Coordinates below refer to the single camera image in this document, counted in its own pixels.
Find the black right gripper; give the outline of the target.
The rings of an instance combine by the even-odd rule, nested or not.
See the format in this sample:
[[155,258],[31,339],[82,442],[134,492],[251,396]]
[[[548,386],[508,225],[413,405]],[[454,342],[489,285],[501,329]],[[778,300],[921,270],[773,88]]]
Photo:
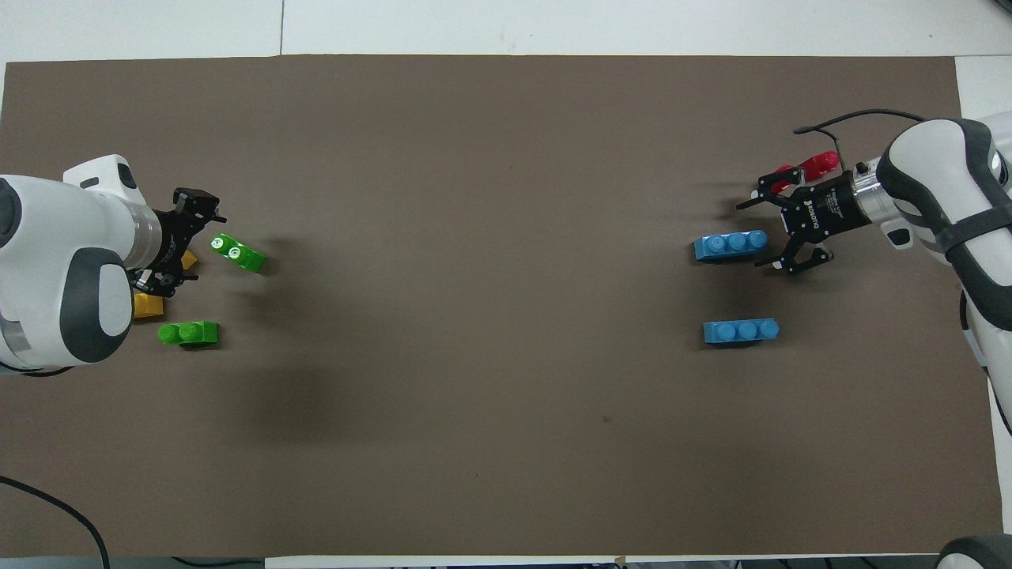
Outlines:
[[[863,227],[864,212],[857,202],[852,178],[832,178],[807,187],[803,184],[806,174],[802,168],[781,169],[759,177],[750,198],[736,205],[737,210],[771,204],[781,210],[781,219],[789,239],[778,255],[755,262],[756,267],[772,266],[790,275],[805,273],[831,262],[834,254],[822,241],[812,242],[809,236],[835,236]],[[785,194],[775,192],[777,183],[792,185],[794,190]],[[807,260],[799,262],[802,245],[812,244],[814,249]]]

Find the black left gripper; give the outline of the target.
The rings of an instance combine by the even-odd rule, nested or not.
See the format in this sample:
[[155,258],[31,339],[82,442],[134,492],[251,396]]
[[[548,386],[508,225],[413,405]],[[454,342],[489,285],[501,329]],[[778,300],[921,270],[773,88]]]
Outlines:
[[155,210],[161,242],[148,269],[130,269],[129,282],[138,294],[173,298],[177,288],[199,280],[199,275],[182,267],[182,256],[194,235],[212,223],[225,224],[217,195],[195,188],[177,187],[173,210]]

